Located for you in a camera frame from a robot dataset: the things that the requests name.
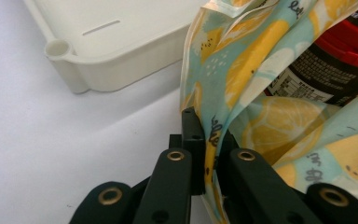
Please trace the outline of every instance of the tray hole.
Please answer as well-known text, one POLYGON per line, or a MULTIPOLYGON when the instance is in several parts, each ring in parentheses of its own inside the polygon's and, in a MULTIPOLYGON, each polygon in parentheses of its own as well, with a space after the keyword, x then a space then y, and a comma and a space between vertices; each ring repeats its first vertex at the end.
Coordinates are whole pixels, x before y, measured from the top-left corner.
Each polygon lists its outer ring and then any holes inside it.
POLYGON ((65 40, 53 40, 46 45, 46 54, 49 57, 59 57, 65 55, 70 49, 71 46, 65 40))
POLYGON ((108 22, 107 24, 104 24, 104 25, 100 25, 100 26, 97 26, 95 27, 94 29, 91 29, 85 33, 83 33, 83 35, 89 35, 89 34, 92 34, 94 32, 97 32, 97 31, 100 31, 108 26, 111 26, 111 25, 115 25, 115 24, 118 24, 120 23, 120 21, 111 21, 111 22, 108 22))

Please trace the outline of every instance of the bottle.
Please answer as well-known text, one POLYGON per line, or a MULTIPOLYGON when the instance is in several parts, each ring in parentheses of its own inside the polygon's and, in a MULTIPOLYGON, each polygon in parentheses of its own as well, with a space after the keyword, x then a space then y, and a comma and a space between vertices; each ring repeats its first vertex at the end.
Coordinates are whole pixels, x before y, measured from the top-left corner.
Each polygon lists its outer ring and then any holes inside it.
POLYGON ((324 32, 265 90, 266 95, 345 105, 358 95, 358 11, 324 32))

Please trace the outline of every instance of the metal grommet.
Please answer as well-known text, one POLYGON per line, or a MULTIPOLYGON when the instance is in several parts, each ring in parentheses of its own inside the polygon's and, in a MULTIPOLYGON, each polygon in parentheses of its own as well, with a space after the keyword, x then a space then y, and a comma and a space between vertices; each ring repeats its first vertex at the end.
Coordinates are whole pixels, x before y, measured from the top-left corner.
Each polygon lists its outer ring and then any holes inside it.
POLYGON ((238 153, 238 158, 243 161, 252 161, 255 159, 255 155, 248 151, 241 151, 238 153))
POLYGON ((103 205, 111 205, 120 201, 123 196, 123 192, 116 187, 104 189, 100 195, 98 195, 98 201, 103 205))
POLYGON ((172 151, 172 152, 168 153, 167 157, 171 161, 181 161, 182 159, 185 158, 185 154, 183 154, 180 151, 172 151))
POLYGON ((348 198, 336 189, 322 188, 319 194, 325 201, 338 207, 345 207, 350 203, 348 198))

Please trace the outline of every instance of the white table surface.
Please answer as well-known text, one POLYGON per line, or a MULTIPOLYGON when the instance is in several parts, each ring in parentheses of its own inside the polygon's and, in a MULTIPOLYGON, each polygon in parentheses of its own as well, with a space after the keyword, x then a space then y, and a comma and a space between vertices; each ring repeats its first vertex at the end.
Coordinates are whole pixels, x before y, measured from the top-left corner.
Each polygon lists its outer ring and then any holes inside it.
MULTIPOLYGON (((20 0, 0 0, 0 223, 68 223, 94 187, 151 175, 180 133, 181 63, 116 92, 72 94, 20 0)), ((193 197, 191 223, 209 223, 193 197)))

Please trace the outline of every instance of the white plastic tray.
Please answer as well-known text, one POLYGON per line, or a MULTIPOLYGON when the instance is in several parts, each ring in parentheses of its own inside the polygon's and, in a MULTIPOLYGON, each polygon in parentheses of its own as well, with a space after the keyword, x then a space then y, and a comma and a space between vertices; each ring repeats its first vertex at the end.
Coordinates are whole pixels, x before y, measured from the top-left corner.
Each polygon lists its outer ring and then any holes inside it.
POLYGON ((24 0, 72 92, 116 91, 183 57, 207 0, 24 0))

